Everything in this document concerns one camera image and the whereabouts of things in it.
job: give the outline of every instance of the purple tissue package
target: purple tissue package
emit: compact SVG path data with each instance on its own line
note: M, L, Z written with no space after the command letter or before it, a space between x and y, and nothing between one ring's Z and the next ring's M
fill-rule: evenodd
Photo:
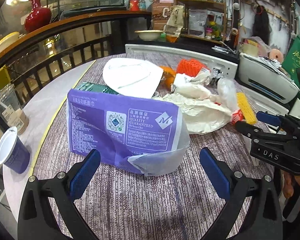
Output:
M146 176L175 171L190 144L179 107L152 99L72 89L67 127L71 152L94 148L101 162Z

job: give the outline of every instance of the blue gripper pad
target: blue gripper pad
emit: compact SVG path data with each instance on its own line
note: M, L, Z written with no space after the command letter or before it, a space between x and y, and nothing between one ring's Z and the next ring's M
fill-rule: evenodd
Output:
M70 198L72 201L82 197L90 180L98 169L101 161L100 153L97 150L90 155L80 170L70 182Z
M281 126L280 118L276 115L264 113L264 112L257 112L256 117L259 121L273 125L275 127Z
M206 148L200 151L200 163L219 198L230 199L230 183Z

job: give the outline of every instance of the red vase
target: red vase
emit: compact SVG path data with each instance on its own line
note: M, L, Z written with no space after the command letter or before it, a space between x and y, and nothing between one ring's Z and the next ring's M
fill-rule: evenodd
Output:
M51 11L49 8L41 7L40 0L30 1L32 5L32 11L24 21L24 28L28 33L48 25L51 20Z

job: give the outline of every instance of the robotic clamp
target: robotic clamp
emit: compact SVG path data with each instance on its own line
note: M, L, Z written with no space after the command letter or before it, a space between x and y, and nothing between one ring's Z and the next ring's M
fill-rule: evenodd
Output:
M297 69L297 75L300 83L300 68ZM282 116L263 112L257 113L257 119L282 128L286 135L265 133L256 126L236 122L236 130L251 139L250 155L277 169L300 175L300 119L288 114ZM299 211L300 186L295 183L294 194L287 201L282 215L288 222L293 222Z
M98 240L74 205L100 165L100 153L92 150L69 172L59 172L52 179L31 176L26 184L18 220L19 240L71 239L60 231L48 197L54 198L60 214L74 240ZM200 163L218 196L226 200L219 216L201 240L225 240L229 235L246 197L252 197L240 231L231 240L281 240L282 217L271 176L247 178L240 171L216 160L208 148L200 152Z

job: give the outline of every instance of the gray wood grain tabletop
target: gray wood grain tabletop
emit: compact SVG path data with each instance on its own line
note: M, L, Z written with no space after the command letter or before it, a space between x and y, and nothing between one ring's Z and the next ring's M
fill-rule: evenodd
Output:
M102 70L112 57L144 59L174 69L182 58L186 58L163 53L109 56L98 59L80 82L104 84ZM242 91L237 83L236 88ZM167 93L162 85L157 91L162 95ZM248 99L256 111L255 103ZM256 126L268 131L261 122ZM34 175L39 179L52 178L83 160L83 156L69 151L66 131L64 104L39 153L34 168ZM82 217L99 239L201 239L225 204L199 163L203 147L209 147L217 159L225 161L232 170L242 171L247 177L261 178L273 174L273 168L266 163L253 166L242 135L231 124L212 133L190 137L191 143L181 165L167 175L145 177L100 164L82 198L75 201ZM246 198L229 236L238 232L249 202L250 198ZM61 231L70 236L53 199L51 206Z

